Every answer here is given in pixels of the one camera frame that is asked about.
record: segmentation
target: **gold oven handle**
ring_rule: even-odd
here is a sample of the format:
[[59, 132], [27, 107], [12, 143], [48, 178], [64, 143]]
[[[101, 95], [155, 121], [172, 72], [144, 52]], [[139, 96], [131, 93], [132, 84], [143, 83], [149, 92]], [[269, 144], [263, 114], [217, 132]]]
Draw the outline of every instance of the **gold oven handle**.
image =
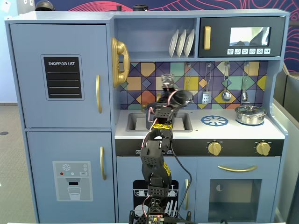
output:
[[[187, 189], [187, 187], [189, 185], [189, 180], [188, 179], [186, 179], [185, 184], [186, 184], [186, 189]], [[187, 194], [186, 194], [185, 210], [188, 209], [188, 205], [189, 205], [189, 190], [187, 191]]]
[[101, 146], [101, 156], [100, 156], [100, 162], [101, 162], [101, 173], [103, 180], [106, 180], [106, 175], [104, 171], [104, 147]]
[[102, 113], [101, 99], [100, 99], [100, 75], [97, 75], [97, 104], [99, 113]]
[[211, 27], [205, 27], [204, 49], [209, 50], [211, 46]]
[[255, 170], [255, 169], [257, 169], [257, 166], [252, 166], [252, 167], [249, 167], [247, 169], [232, 169], [232, 168], [225, 167], [225, 166], [218, 166], [218, 168], [226, 170], [226, 171], [230, 171], [230, 172], [242, 173], [242, 172], [250, 172], [252, 170]]
[[[124, 71], [120, 71], [120, 55], [123, 55], [123, 68]], [[113, 64], [113, 86], [116, 88], [120, 84], [124, 83], [129, 75], [130, 71], [130, 56], [127, 46], [112, 38], [112, 64]]]

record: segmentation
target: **sink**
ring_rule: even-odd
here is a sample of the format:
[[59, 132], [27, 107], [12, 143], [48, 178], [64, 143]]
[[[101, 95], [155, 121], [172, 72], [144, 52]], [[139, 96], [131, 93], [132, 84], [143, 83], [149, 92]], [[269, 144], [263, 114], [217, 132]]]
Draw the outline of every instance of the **sink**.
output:
[[[192, 125], [188, 113], [178, 113], [174, 118], [173, 132], [191, 132]], [[144, 113], [130, 113], [127, 132], [147, 132]]]

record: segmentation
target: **gray floor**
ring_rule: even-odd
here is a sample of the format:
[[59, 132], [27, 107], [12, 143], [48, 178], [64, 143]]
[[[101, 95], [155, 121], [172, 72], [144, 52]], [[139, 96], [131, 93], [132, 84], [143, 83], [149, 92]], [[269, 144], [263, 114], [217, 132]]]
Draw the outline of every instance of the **gray floor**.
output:
[[0, 224], [35, 223], [17, 106], [0, 106]]

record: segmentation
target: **silver pot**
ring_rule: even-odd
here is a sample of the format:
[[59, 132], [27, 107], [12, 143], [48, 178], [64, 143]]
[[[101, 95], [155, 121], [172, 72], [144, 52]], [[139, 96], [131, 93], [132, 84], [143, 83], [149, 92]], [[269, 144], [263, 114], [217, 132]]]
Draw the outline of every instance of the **silver pot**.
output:
[[260, 107], [244, 105], [235, 109], [236, 120], [245, 125], [259, 125], [263, 123], [263, 119], [267, 112]]

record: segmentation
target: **yellow tape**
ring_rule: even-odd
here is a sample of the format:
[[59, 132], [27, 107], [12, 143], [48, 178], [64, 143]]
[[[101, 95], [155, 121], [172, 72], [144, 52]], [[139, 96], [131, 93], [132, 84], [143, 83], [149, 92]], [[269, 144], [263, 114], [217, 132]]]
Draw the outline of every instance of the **yellow tape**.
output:
[[166, 170], [168, 176], [170, 176], [171, 174], [171, 170], [169, 169], [168, 165], [166, 164], [166, 162], [164, 162], [164, 169]]
[[156, 128], [156, 129], [169, 129], [169, 127], [172, 128], [172, 124], [169, 126], [169, 125], [161, 125], [161, 124], [154, 124], [153, 128]]

